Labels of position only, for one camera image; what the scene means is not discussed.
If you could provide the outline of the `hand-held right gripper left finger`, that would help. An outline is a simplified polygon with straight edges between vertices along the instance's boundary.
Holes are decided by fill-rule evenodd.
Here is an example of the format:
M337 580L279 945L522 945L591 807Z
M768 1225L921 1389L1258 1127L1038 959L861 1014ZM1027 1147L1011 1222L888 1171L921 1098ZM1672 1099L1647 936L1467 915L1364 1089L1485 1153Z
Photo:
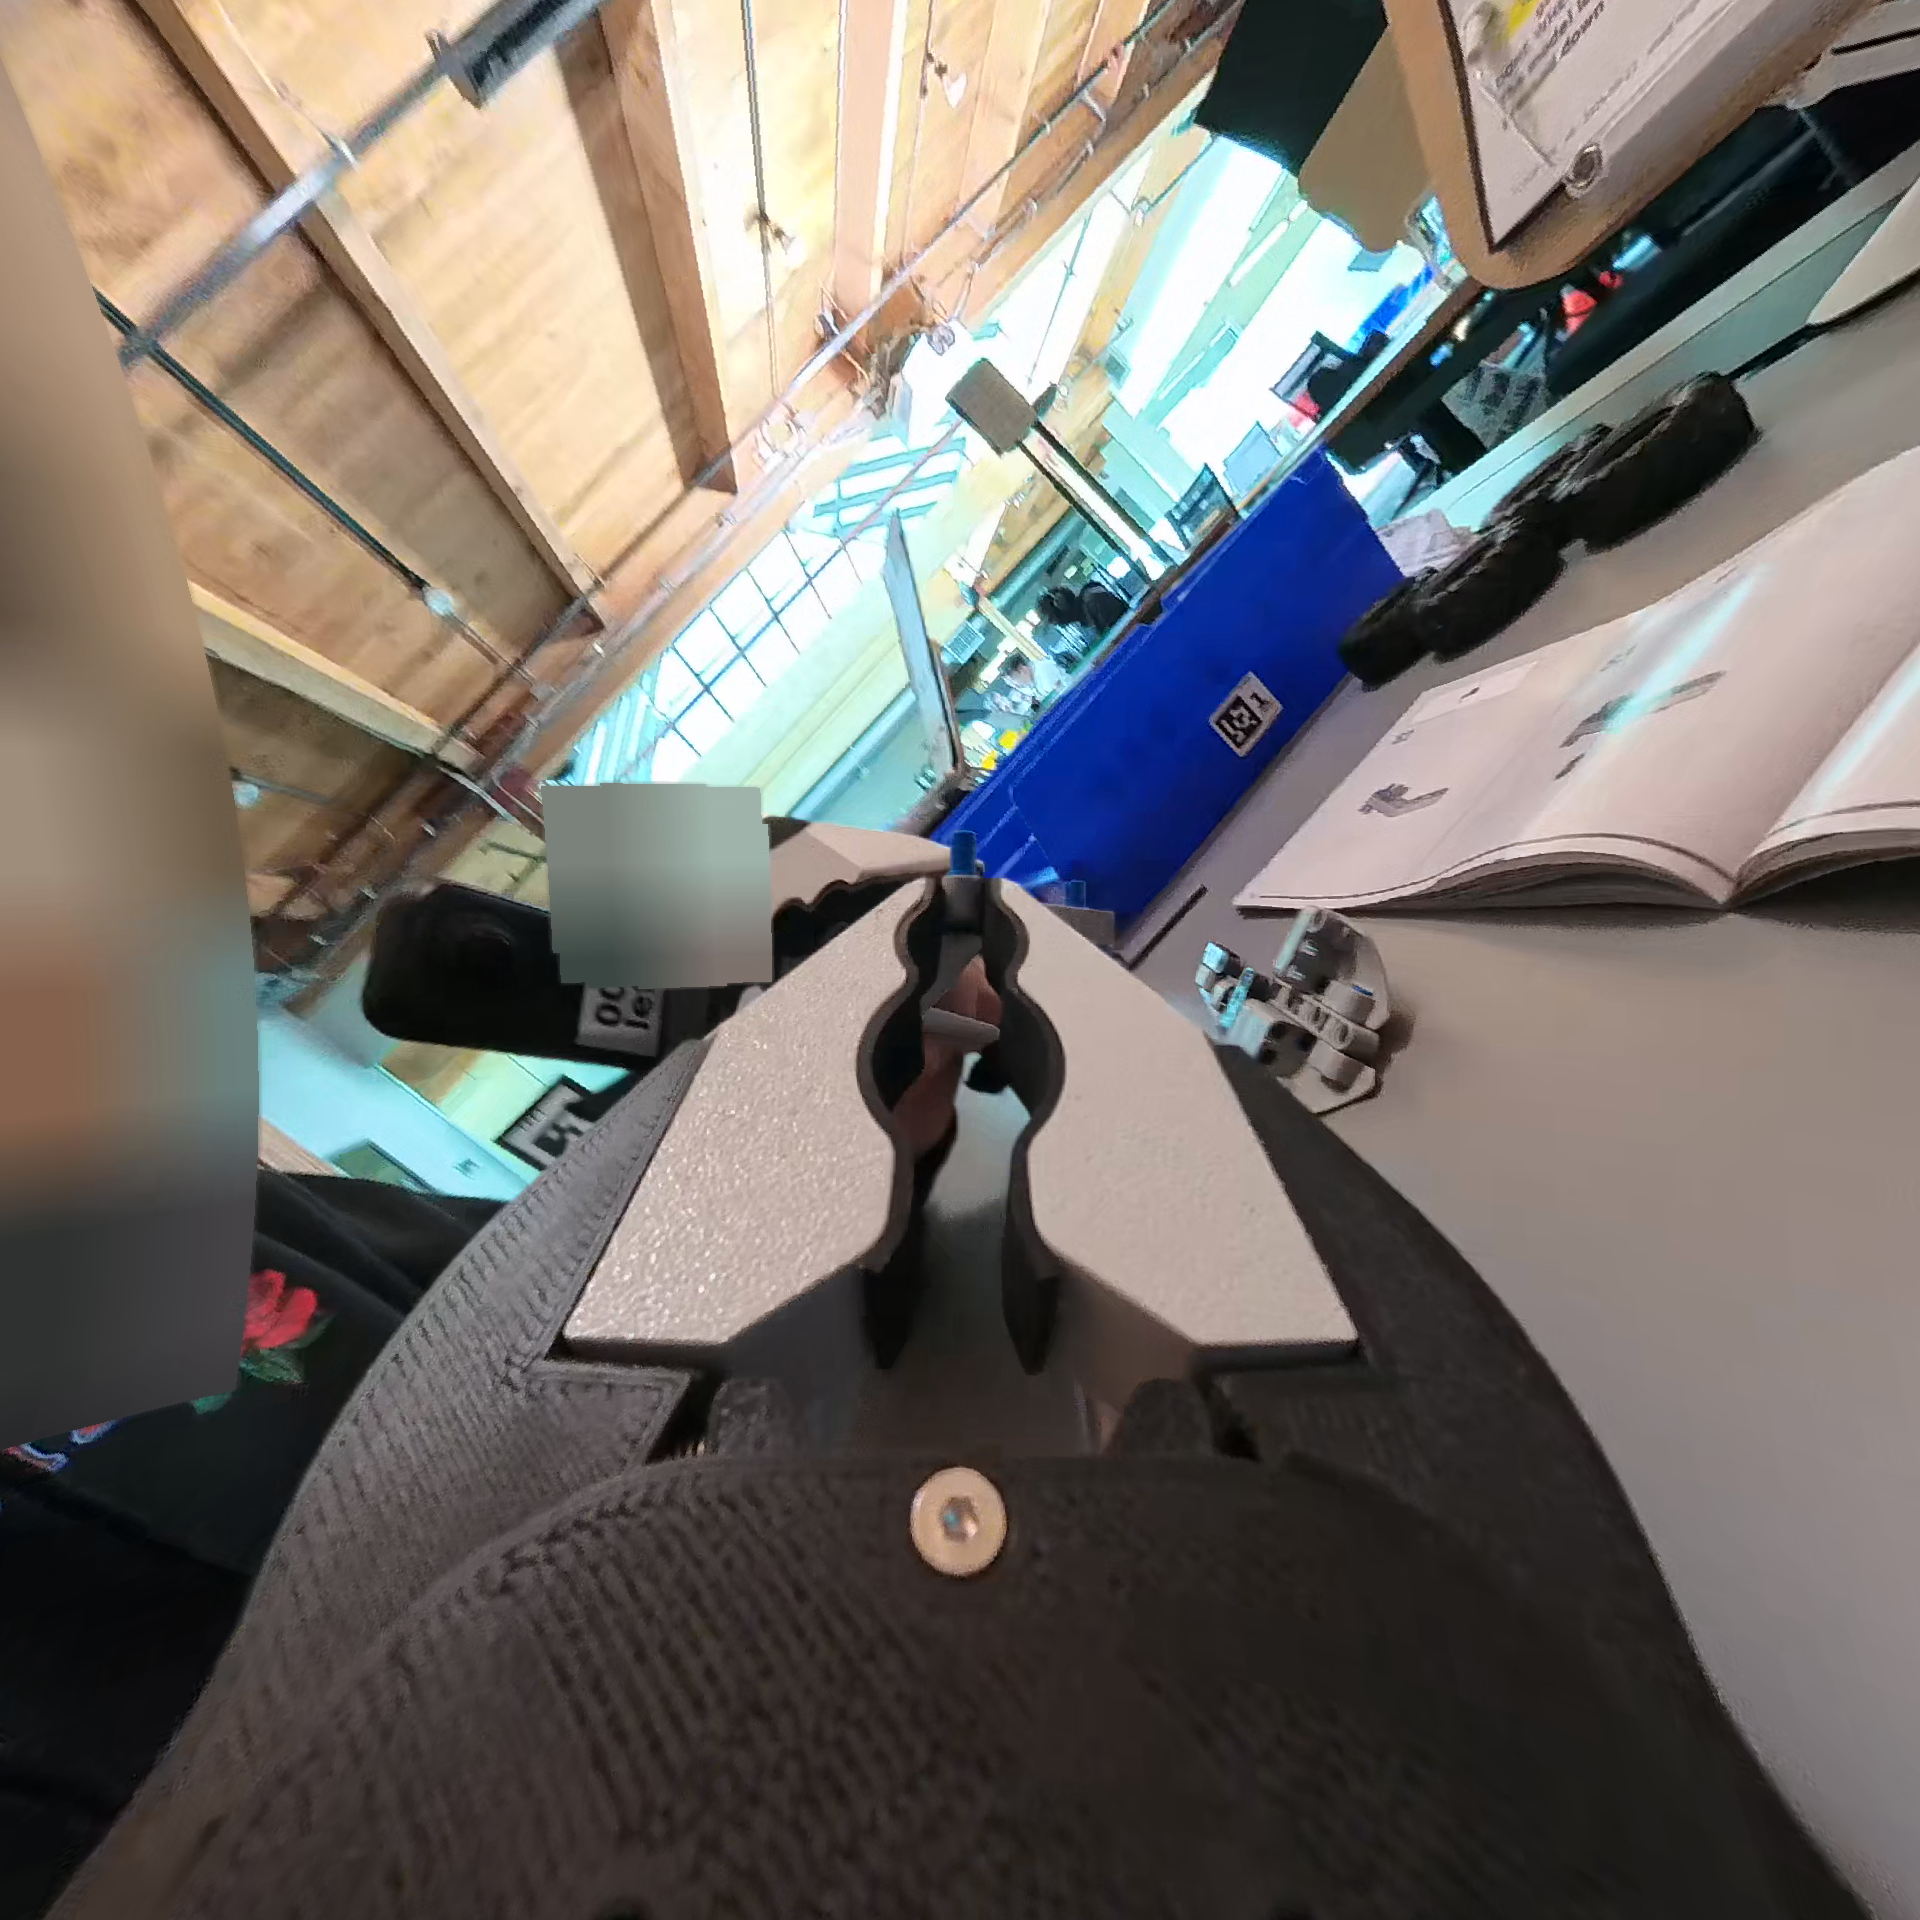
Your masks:
M900 1247L944 883L904 881L711 1037L562 1332L694 1374L863 1374Z

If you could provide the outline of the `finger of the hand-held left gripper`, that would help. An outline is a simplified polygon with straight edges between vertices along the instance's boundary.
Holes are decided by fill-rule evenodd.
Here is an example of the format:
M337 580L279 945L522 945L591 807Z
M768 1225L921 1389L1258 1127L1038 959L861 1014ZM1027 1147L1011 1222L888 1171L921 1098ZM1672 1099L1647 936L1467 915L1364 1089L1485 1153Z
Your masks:
M891 891L949 876L939 842L891 827L768 821L773 980L828 945Z

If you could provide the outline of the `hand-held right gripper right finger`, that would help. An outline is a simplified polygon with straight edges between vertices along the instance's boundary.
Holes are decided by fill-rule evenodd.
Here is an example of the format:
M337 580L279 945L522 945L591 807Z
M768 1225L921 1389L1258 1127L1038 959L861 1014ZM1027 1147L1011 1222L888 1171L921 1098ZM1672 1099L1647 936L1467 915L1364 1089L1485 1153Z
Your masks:
M1020 1365L1204 1379L1335 1364L1358 1329L1223 1050L1011 879L981 897L1027 1121L1003 1219Z

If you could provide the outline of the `person's left hand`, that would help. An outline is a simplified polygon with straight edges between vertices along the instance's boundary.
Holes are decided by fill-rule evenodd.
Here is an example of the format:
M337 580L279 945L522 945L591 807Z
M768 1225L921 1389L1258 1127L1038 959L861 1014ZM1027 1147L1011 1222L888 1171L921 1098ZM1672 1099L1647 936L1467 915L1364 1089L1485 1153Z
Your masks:
M968 1063L997 1043L1001 1017L1001 996L981 955L972 955L925 1007L923 1067L895 1108L900 1140L914 1162L918 1198L926 1198L949 1162Z

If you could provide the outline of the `blue plastic bin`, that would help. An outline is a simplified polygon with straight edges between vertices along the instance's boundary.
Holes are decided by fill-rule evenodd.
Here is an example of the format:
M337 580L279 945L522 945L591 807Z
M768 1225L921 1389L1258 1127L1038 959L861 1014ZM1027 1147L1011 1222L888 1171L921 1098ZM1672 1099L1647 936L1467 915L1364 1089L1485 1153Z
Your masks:
M1065 723L1065 708L1036 717L1018 743L1003 752L997 765L930 827L930 840L949 849L958 836L972 836L975 862L984 876L1017 881L1049 900L1080 881L1083 873L1067 853L1047 844L1022 804L1022 779L1041 770Z

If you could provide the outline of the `grey upright panel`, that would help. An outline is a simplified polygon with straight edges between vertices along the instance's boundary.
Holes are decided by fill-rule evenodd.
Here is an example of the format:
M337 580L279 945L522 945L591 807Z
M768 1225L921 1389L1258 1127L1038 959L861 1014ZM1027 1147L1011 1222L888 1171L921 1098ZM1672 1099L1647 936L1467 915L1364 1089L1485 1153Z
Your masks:
M923 606L914 559L903 518L885 520L880 582L891 608L909 692L918 716L933 795L949 810L972 789L965 734L958 720L942 646L935 640Z

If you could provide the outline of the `blue bin with square tag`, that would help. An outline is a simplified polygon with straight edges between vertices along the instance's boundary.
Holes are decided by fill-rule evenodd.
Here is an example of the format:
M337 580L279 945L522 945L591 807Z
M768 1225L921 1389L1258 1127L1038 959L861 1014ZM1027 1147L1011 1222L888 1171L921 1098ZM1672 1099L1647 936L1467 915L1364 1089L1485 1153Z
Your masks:
M1343 686L1340 644L1402 574L1323 451L1160 594L1013 753L1022 866L1136 917Z

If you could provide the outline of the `hanging panel lamp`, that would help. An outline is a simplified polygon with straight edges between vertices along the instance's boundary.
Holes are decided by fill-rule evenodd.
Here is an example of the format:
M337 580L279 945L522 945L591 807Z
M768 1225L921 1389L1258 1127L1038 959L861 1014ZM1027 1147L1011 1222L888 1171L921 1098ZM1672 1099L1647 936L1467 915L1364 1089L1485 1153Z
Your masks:
M1003 457L1020 451L1045 423L1056 398L1056 384L1045 386L1038 395L1027 395L993 358L981 356L949 387L947 404Z

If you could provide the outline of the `open instruction booklet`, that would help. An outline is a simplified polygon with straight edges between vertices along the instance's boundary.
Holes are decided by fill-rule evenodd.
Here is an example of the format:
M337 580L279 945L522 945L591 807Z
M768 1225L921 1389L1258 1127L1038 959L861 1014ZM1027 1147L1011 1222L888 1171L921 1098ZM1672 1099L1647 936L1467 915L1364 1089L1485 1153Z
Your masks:
M1658 601L1441 683L1247 911L1726 909L1919 852L1919 451Z

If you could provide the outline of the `black toy tire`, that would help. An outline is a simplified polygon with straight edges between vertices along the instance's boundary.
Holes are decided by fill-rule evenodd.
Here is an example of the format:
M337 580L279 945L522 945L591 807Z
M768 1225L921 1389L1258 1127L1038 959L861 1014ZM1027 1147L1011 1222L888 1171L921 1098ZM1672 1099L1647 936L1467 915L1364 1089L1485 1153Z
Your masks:
M1376 689L1433 652L1427 584L1404 580L1363 611L1339 642L1339 660L1363 687Z
M1528 520L1489 528L1420 584L1414 611L1424 649L1457 660L1485 646L1533 609L1564 568L1551 528Z
M1558 526L1558 496L1562 488L1573 482L1573 475L1596 455L1615 433L1615 426L1595 423L1573 441L1561 445L1498 497L1483 529L1501 532L1514 526L1552 529Z
M1609 429L1558 483L1564 538L1595 551L1636 538L1717 486L1761 435L1731 376L1695 376Z

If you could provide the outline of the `clear plastic bag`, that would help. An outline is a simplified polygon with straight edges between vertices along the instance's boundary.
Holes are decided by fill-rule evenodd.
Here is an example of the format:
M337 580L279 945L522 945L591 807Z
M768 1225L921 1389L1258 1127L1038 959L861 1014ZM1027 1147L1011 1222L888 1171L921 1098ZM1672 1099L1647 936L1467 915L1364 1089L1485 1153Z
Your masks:
M1406 511L1372 532L1398 576L1413 582L1461 561L1480 538L1436 508Z

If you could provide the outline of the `person's black embroidered top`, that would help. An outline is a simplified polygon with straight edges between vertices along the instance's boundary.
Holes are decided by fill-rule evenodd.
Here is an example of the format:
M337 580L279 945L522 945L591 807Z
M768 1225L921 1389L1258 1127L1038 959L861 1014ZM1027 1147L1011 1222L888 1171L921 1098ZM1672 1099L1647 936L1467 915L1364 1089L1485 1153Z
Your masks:
M4 1916L44 1914L121 1817L324 1433L502 1206L263 1166L232 1384L4 1452Z

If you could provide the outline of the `black monitor screen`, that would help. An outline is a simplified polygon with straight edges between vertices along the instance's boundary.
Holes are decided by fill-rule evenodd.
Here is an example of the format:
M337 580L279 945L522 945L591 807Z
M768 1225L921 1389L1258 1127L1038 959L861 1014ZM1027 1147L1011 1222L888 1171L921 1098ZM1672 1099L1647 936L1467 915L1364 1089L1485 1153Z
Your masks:
M1381 2L1247 2L1195 123L1298 176L1384 34Z

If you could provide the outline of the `printed instruction sheet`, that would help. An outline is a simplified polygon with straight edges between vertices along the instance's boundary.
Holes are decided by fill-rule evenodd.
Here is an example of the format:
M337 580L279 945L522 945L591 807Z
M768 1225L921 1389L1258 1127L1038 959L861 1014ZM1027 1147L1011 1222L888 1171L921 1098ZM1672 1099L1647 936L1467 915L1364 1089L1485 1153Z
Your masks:
M1618 223L1862 13L1819 2L1439 4L1486 253Z

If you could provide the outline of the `white board stand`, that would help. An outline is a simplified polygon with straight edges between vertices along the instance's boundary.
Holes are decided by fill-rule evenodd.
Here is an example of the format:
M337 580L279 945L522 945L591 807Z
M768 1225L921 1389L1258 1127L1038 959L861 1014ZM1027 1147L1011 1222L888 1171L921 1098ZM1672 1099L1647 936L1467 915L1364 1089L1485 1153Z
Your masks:
M1835 329L1909 290L1919 276L1919 146L1910 146L1851 188L1835 213L1878 215L1864 244L1812 303L1804 326Z

